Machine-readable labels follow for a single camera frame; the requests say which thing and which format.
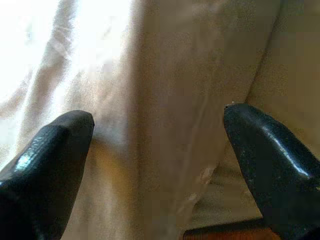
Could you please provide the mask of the beige floral bed sheet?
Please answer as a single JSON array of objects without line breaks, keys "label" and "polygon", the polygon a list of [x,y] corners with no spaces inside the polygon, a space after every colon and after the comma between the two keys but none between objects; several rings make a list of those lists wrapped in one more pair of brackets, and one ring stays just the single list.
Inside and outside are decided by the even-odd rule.
[{"label": "beige floral bed sheet", "polygon": [[223,125],[237,103],[320,160],[320,0],[0,0],[0,170],[60,115],[94,119],[60,240],[259,218]]}]

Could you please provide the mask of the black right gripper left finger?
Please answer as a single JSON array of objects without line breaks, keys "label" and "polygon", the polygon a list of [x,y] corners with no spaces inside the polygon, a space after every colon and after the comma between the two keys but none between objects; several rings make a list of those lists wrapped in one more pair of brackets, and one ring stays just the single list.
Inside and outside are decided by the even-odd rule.
[{"label": "black right gripper left finger", "polygon": [[94,126],[86,111],[60,115],[0,170],[0,240],[61,240]]}]

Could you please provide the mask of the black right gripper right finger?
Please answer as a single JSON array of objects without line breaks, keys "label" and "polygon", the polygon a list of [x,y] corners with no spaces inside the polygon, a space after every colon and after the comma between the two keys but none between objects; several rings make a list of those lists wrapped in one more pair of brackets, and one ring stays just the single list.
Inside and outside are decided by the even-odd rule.
[{"label": "black right gripper right finger", "polygon": [[281,122],[245,104],[224,129],[264,221],[282,240],[320,240],[320,160]]}]

